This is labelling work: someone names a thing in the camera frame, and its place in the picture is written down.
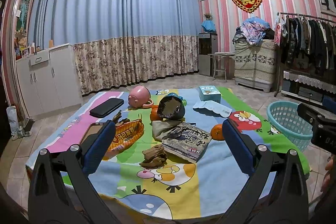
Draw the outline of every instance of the curtain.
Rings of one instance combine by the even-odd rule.
[[[28,42],[75,45],[84,94],[198,70],[200,23],[198,0],[34,0]]]

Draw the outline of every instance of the bolt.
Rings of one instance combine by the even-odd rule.
[[[261,151],[261,152],[265,152],[267,150],[267,147],[263,144],[261,145],[258,145],[258,150]]]
[[[290,153],[292,156],[296,156],[296,155],[297,155],[297,152],[296,152],[296,150],[294,150],[294,149],[289,150],[289,153]]]
[[[40,155],[45,155],[47,153],[47,150],[45,148],[41,149],[40,151]]]
[[[79,149],[79,145],[78,144],[74,144],[74,145],[72,145],[70,147],[70,150],[73,151],[73,152],[77,151],[78,149]]]

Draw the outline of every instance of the pink mug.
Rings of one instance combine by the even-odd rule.
[[[154,102],[149,90],[143,85],[138,85],[129,93],[128,104],[134,108],[150,108]]]

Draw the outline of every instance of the tile floor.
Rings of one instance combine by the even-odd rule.
[[[142,83],[148,89],[188,89],[196,88],[199,85],[217,85],[231,88],[233,92],[241,100],[246,102],[252,108],[257,110],[265,118],[267,106],[276,100],[291,100],[286,97],[281,97],[279,94],[276,98],[273,93],[264,93],[259,90],[246,88],[244,86],[235,85],[234,80],[212,80],[212,77],[202,76],[199,74],[189,74],[181,76],[166,77],[164,79],[150,80]],[[134,87],[129,85],[113,89],[117,91],[128,92]],[[86,103],[95,94],[90,94],[84,97]],[[336,118],[336,115],[322,109],[317,109],[327,118]],[[16,141],[9,141],[3,155],[0,158],[0,182],[7,189],[7,193],[23,208],[28,207],[28,190],[29,182],[25,172],[25,163],[28,157],[42,144],[58,127],[60,127],[73,112],[67,112],[53,117],[48,117],[36,121],[32,127],[32,136],[19,139]],[[325,175],[325,165],[330,153],[310,145],[305,150],[304,154],[307,156],[312,171],[307,180],[309,201],[318,197],[322,185],[323,177]]]

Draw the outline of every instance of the white cabinet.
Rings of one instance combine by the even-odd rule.
[[[81,99],[78,85],[74,85],[74,80],[78,81],[71,46],[56,48],[49,51],[52,65],[52,76],[56,87],[56,92],[62,108],[76,105]]]
[[[19,75],[19,84],[24,86],[21,89],[22,97],[25,102],[26,109],[30,116],[35,116],[43,113],[40,99],[37,95],[37,90],[34,82],[34,75],[29,70],[29,59],[20,59],[16,62],[16,71]]]
[[[30,116],[83,102],[74,66],[73,48],[69,44],[18,60],[16,71]]]

